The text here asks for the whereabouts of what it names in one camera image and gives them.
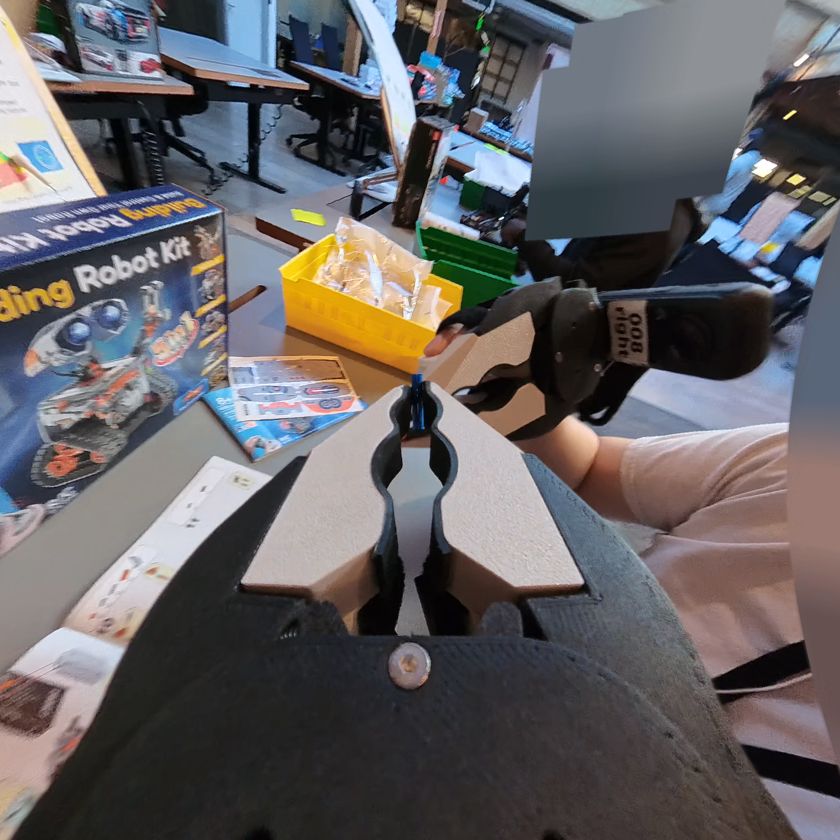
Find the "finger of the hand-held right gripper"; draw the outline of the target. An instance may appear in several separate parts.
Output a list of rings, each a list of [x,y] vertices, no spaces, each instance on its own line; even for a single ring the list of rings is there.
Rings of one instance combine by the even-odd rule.
[[[514,435],[545,415],[545,395],[530,382],[485,382],[469,390],[469,408],[501,435]]]
[[[471,331],[439,356],[425,359],[425,381],[453,395],[478,386],[496,368],[529,361],[535,337],[532,315],[525,312],[490,331]]]

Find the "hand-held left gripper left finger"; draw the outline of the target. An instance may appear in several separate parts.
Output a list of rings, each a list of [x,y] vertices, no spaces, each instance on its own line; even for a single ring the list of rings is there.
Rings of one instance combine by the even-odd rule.
[[[412,419],[396,387],[315,447],[241,586],[336,607],[352,633],[395,635],[405,590],[389,487]]]

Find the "person's right forearm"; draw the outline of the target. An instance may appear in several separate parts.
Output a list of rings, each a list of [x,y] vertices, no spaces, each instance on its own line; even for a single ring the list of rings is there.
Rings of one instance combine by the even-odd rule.
[[[574,416],[545,435],[518,442],[604,518],[637,522],[624,494],[622,464],[631,438],[603,437]]]

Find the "wood-edged grey desk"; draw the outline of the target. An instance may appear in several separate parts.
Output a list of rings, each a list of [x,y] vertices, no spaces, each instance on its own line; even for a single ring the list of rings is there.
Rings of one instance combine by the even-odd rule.
[[[351,161],[361,163],[363,173],[384,167],[390,150],[380,95],[338,70],[297,60],[289,70],[310,86],[295,99],[295,109],[318,123],[312,132],[287,136],[286,145],[294,156],[341,176]]]
[[[158,39],[164,66],[182,75],[199,102],[243,103],[247,107],[247,150],[243,161],[236,164],[221,162],[217,167],[212,166],[204,152],[171,133],[164,134],[169,147],[207,170],[208,195],[220,190],[233,177],[273,193],[286,194],[286,188],[266,180],[260,173],[260,148],[272,131],[272,128],[262,128],[260,112],[263,106],[277,107],[278,122],[282,107],[308,94],[309,84],[210,38],[159,27]]]
[[[45,84],[66,119],[108,123],[124,190],[165,183],[160,122],[169,100],[193,98],[191,85],[168,75],[149,80],[90,74]]]
[[[461,181],[472,170],[475,156],[481,147],[489,145],[477,140],[468,140],[466,136],[456,141],[450,151],[444,173],[448,176],[445,184],[436,191],[432,211],[434,214],[453,222],[459,222],[466,209],[459,204]],[[334,232],[342,216],[349,216],[352,203],[353,183],[343,182],[327,190],[308,196],[285,196],[279,204],[266,211],[255,213],[257,230],[264,235],[280,241],[299,252]],[[295,223],[290,214],[292,208],[302,208],[317,212],[325,217],[325,227],[315,227]],[[400,246],[414,250],[417,243],[412,229],[403,229],[392,225],[392,206],[369,196],[364,196],[361,205],[362,223],[382,233]]]

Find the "person's right hand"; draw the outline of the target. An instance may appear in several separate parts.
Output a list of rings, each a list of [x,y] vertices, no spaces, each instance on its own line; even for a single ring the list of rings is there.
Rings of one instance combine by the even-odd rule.
[[[469,334],[471,330],[464,324],[453,323],[446,329],[441,329],[429,342],[424,350],[423,357],[431,359],[446,351],[447,347],[457,341],[463,334]]]

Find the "blue booklet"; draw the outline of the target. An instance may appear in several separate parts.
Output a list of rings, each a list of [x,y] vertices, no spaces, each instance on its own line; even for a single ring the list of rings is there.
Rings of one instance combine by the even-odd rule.
[[[361,413],[367,405],[360,399],[347,412],[329,411],[311,416],[241,421],[237,418],[232,388],[223,388],[203,396],[209,407],[231,437],[245,452],[251,463],[296,444],[328,428],[335,427]]]

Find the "pile of clear plastic bags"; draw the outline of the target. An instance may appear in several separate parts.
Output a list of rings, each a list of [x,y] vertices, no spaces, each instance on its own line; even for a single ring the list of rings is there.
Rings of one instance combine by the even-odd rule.
[[[341,217],[335,244],[313,281],[384,312],[437,330],[451,309],[431,283],[433,263],[350,217]]]

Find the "robot sticker sheet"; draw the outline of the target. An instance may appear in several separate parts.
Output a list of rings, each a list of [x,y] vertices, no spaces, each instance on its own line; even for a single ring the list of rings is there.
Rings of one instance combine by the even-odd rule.
[[[241,422],[326,417],[365,409],[335,356],[233,356],[227,370]]]

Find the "yellow plastic bin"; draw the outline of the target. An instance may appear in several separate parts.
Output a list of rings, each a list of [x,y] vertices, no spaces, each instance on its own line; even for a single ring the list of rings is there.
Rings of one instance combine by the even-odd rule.
[[[417,373],[435,330],[315,283],[314,274],[334,244],[333,233],[280,268],[287,326],[405,373]],[[447,315],[460,309],[461,287],[434,274],[430,281],[450,303]]]

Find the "white plastic packet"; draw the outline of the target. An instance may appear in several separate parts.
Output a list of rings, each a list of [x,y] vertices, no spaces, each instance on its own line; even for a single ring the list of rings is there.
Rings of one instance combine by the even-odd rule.
[[[531,164],[496,147],[481,147],[466,175],[474,182],[513,195],[531,180]]]

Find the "blue robot kit box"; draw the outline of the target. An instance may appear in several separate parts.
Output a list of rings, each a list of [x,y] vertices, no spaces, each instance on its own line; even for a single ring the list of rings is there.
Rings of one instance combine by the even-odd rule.
[[[172,184],[2,215],[2,554],[226,380],[225,223]]]

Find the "white poster board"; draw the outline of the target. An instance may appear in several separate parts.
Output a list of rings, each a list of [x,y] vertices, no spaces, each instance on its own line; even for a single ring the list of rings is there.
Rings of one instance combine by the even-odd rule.
[[[401,170],[417,118],[406,66],[392,28],[375,2],[348,1],[344,4],[360,27],[369,54],[379,68],[385,126],[395,167]]]

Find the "black office chair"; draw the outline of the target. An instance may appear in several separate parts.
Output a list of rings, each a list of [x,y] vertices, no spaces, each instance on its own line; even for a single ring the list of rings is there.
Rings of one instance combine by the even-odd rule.
[[[347,128],[352,116],[352,102],[335,86],[321,81],[320,76],[299,67],[307,65],[315,70],[338,69],[338,65],[330,64],[327,41],[322,43],[323,57],[318,58],[310,37],[309,25],[290,16],[288,26],[292,44],[292,70],[302,73],[303,79],[309,85],[308,92],[296,96],[293,107],[314,121],[317,128],[309,133],[289,134],[286,138],[287,147],[292,149],[295,156],[303,158],[303,150],[313,146],[317,155],[316,164],[328,172],[341,175],[338,166],[339,153],[331,144],[330,138],[334,130]]]

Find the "toy car box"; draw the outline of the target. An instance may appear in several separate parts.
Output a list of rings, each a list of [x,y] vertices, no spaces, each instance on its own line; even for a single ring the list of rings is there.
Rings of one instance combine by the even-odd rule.
[[[75,67],[99,77],[162,79],[154,8],[151,1],[64,2],[65,43]]]

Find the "wooden board with instruction poster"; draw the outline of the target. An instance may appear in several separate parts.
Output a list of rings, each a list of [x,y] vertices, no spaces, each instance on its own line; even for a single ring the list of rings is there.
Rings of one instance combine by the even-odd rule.
[[[106,194],[25,42],[2,10],[2,214]]]

